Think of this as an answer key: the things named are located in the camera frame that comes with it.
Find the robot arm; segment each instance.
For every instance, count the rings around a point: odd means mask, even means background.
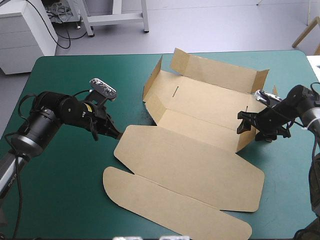
[[[16,179],[16,158],[20,171],[30,159],[45,150],[62,124],[86,129],[96,141],[98,134],[120,139],[122,133],[114,126],[105,107],[107,100],[117,97],[116,90],[98,78],[92,79],[90,84],[93,90],[82,91],[89,92],[84,100],[50,91],[35,97],[29,117],[24,118],[18,131],[11,134],[9,144],[12,149],[0,161],[0,200]]]
[[[320,98],[318,93],[302,86],[295,86],[282,100],[272,94],[258,90],[255,93],[256,99],[266,105],[261,112],[243,112],[238,113],[238,119],[242,123],[237,128],[237,133],[241,134],[249,131],[251,126],[259,130],[255,136],[256,141],[265,140],[271,142],[277,139],[277,136],[290,138],[290,127],[297,117],[302,121],[305,129],[314,134],[315,142],[312,153],[312,163],[309,171],[309,186],[311,208],[320,216],[320,154],[315,155],[316,146],[320,146]]]

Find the green table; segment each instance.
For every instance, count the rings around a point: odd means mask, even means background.
[[[265,87],[274,84],[285,97],[297,84],[309,87],[316,76],[306,56],[300,51],[258,51],[198,53],[209,59],[255,68],[270,69]],[[128,125],[152,125],[142,102],[143,86],[160,58],[160,54],[53,56],[40,58],[28,79],[27,93],[53,91],[73,94],[89,88],[89,80],[100,78],[118,92],[107,104],[116,126],[124,131]],[[170,71],[172,55],[163,56],[163,69]],[[28,115],[31,100],[23,104]],[[17,108],[6,133],[22,124]],[[273,143],[252,142],[239,154],[262,169],[265,183],[257,212],[230,212],[247,221],[252,238],[291,238],[296,230],[308,225],[315,215],[311,211],[308,171],[314,138],[298,126],[292,127],[290,139]],[[23,210],[19,238],[106,239],[114,236],[158,238],[172,231],[118,207],[106,195],[103,170],[114,166],[125,170],[113,155],[118,141],[100,136],[95,142],[91,133],[72,126],[62,126],[44,153],[22,171]],[[0,141],[0,155],[9,149]],[[17,186],[6,198],[3,208],[9,226],[0,229],[10,237],[18,209]]]

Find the cardboard flap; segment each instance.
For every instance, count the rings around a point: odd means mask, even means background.
[[[249,95],[247,112],[259,113],[265,108],[266,108],[266,106],[264,104],[262,104],[261,102],[257,101],[257,99],[254,95],[252,95],[252,94]]]
[[[187,79],[187,77],[160,70],[152,81],[152,86],[144,96],[143,101],[147,102],[152,95],[157,95],[163,105],[168,107],[183,79]]]
[[[247,240],[252,234],[242,220],[114,167],[104,170],[103,186],[120,207],[193,240]]]
[[[241,149],[251,143],[255,139],[256,132],[257,130],[252,126],[250,131],[241,133],[236,151],[239,152]]]
[[[272,94],[278,96],[278,90],[276,85],[273,85]]]
[[[145,107],[156,124],[167,110],[157,95],[152,95],[145,103]]]
[[[251,93],[255,93],[259,89],[263,89],[269,70],[257,71],[252,85]]]
[[[180,112],[165,111],[157,125],[231,153],[235,153],[238,148],[240,135],[237,135],[235,130],[199,120]]]
[[[161,70],[161,63],[162,63],[162,56],[159,59],[158,63],[155,65],[148,81],[146,81],[146,83],[144,85],[142,99],[145,99],[147,93],[149,92],[149,89],[151,88],[152,84],[154,83],[156,77],[158,76],[158,73]]]
[[[167,107],[221,127],[237,129],[239,111],[245,111],[250,95],[193,79],[181,81]]]
[[[220,210],[259,207],[261,170],[235,153],[162,127],[128,126],[114,156],[136,175]]]
[[[171,68],[192,79],[243,93],[252,93],[257,87],[262,89],[268,74],[268,70],[257,71],[211,60],[188,54],[178,48],[174,50]]]

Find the floor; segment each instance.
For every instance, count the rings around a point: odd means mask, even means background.
[[[305,29],[308,0],[148,0],[150,32],[141,23],[95,27],[95,37],[73,40],[69,49],[57,48],[56,55],[108,55],[186,52],[290,50]],[[320,0],[313,0],[311,19],[320,15]],[[112,1],[87,0],[91,15],[109,14]],[[141,9],[140,0],[123,0],[122,11]],[[80,36],[68,24],[71,37]],[[66,35],[60,25],[56,31]],[[313,30],[299,50],[313,55],[320,31]],[[68,41],[60,39],[61,45]],[[5,75],[0,71],[0,136],[20,97],[29,74]]]

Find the cardboard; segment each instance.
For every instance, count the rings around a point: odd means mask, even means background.
[[[161,59],[146,82],[143,101],[158,126],[204,143],[238,152],[256,129],[237,135],[239,111],[264,105],[251,93],[262,89],[269,70],[210,60],[175,49],[174,73],[161,70]]]
[[[247,240],[252,234],[244,221],[114,167],[103,172],[103,186],[120,207],[193,240]]]
[[[219,210],[259,207],[260,169],[235,153],[162,127],[128,126],[114,156],[134,174]]]

